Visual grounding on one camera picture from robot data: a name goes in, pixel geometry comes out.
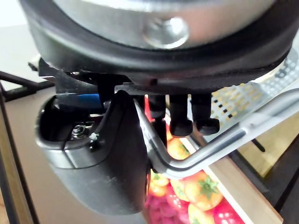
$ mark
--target wooden frame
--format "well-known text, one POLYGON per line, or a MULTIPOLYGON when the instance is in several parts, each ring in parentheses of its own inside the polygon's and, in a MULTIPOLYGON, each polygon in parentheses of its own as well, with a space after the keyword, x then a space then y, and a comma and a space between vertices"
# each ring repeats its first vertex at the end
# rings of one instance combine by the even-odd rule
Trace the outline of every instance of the wooden frame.
MULTIPOLYGON (((193 134, 193 138, 200 145, 205 145, 199 133, 193 134)), ((196 151, 192 144, 188 143, 188 139, 181 141, 190 153, 196 151)), ((206 167, 204 171, 219 183, 219 190, 245 224, 283 223, 280 214, 228 156, 206 167)))
POLYGON ((0 188, 11 224, 37 224, 0 92, 0 188))

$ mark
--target black plastic housing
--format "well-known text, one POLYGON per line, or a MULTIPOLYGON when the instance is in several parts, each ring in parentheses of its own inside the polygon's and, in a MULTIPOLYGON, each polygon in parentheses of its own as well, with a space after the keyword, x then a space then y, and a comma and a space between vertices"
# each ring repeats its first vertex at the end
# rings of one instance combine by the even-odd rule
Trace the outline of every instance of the black plastic housing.
POLYGON ((21 4, 47 63, 99 77, 126 75, 138 85, 136 93, 194 93, 248 82, 284 60, 299 27, 299 1, 277 0, 256 22, 217 42, 185 50, 144 50, 95 35, 52 1, 21 4))
POLYGON ((116 93, 91 131, 97 139, 79 140, 71 140, 70 133, 87 116, 58 110, 54 99, 41 109, 36 135, 64 186, 95 212, 114 216, 140 212, 149 160, 132 98, 124 91, 116 93))

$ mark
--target tomato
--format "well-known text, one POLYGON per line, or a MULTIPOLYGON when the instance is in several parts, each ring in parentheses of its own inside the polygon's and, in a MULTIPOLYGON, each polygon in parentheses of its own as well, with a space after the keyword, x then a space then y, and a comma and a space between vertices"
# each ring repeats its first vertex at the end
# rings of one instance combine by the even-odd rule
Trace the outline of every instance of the tomato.
POLYGON ((178 196, 174 193, 171 186, 168 187, 166 193, 166 201, 168 204, 173 207, 176 211, 187 211, 188 210, 188 202, 180 200, 178 196))
POLYGON ((190 224, 215 224, 213 214, 196 208, 193 204, 188 207, 190 224))
POLYGON ((161 213, 159 209, 149 209, 149 217, 151 219, 151 221, 154 220, 161 220, 161 213))
POLYGON ((192 176, 185 177, 183 181, 184 183, 204 181, 207 177, 209 177, 208 174, 206 174, 203 170, 201 170, 192 176))
POLYGON ((182 222, 177 215, 174 216, 173 219, 174 219, 174 223, 175 224, 186 224, 186 223, 182 222))
POLYGON ((166 177, 164 177, 162 174, 154 173, 154 171, 151 169, 150 183, 158 186, 166 186, 167 184, 169 184, 169 180, 166 177))
POLYGON ((152 209, 159 209, 160 208, 160 204, 164 203, 166 201, 166 197, 165 196, 163 196, 163 197, 156 197, 156 196, 153 196, 152 194, 149 194, 148 198, 149 198, 148 207, 150 207, 152 209))
POLYGON ((150 207, 150 204, 152 203, 154 197, 152 194, 147 194, 147 198, 146 198, 146 201, 145 201, 145 204, 144 204, 144 207, 146 209, 148 209, 150 207))
POLYGON ((227 200, 223 200, 214 209, 215 224, 244 224, 227 200))
POLYGON ((162 219, 159 220, 150 220, 150 224, 163 224, 162 219))
POLYGON ((163 217, 173 217, 177 214, 177 211, 166 202, 160 204, 160 212, 163 217))
POLYGON ((163 224, 175 224, 173 217, 163 217, 162 223, 163 224))
POLYGON ((183 224, 190 224, 188 211, 179 212, 178 218, 183 224))
POLYGON ((183 160, 190 155, 189 151, 185 148, 180 139, 175 138, 168 141, 167 152, 176 160, 183 160))
POLYGON ((187 196, 184 193, 184 183, 183 180, 170 180, 170 184, 172 185, 172 188, 174 190, 174 193, 176 194, 176 196, 178 196, 178 198, 180 200, 189 202, 189 199, 187 198, 187 196))
POLYGON ((202 171, 185 181, 185 194, 196 207, 202 211, 216 207, 223 195, 217 189, 217 183, 202 171))
POLYGON ((167 192, 166 186, 159 186, 159 185, 155 185, 154 183, 151 183, 149 186, 149 193, 152 194, 153 196, 163 197, 164 195, 166 195, 166 192, 167 192))

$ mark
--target blue component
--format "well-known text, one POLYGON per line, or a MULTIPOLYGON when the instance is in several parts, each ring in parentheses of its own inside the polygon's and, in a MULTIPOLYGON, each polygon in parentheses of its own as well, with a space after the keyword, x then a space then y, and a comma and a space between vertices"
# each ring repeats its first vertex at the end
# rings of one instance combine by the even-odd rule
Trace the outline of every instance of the blue component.
POLYGON ((88 108, 101 108, 101 100, 99 94, 82 94, 78 95, 78 102, 81 106, 88 108))

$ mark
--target white wall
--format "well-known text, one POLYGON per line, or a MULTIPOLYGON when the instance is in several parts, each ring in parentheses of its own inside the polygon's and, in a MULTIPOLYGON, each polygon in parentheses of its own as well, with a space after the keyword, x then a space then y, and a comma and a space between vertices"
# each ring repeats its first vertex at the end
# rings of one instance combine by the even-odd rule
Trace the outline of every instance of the white wall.
MULTIPOLYGON (((28 66, 38 54, 26 17, 17 0, 0 0, 0 71, 35 82, 44 81, 28 66)), ((19 87, 2 81, 5 90, 19 87)))

